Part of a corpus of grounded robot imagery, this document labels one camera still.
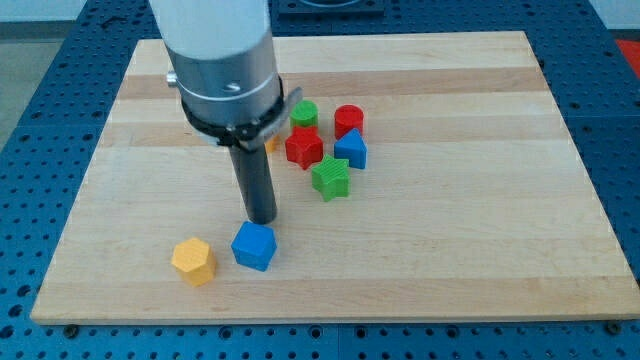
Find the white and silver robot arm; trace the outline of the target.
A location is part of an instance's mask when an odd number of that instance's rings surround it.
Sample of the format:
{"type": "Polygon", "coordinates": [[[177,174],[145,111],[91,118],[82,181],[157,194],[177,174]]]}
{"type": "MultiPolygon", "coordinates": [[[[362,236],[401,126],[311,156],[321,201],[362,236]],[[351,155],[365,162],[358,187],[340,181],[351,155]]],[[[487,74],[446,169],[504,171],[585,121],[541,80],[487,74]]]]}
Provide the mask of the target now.
{"type": "Polygon", "coordinates": [[[150,0],[188,121],[253,151],[280,131],[302,89],[279,77],[266,0],[150,0]]]}

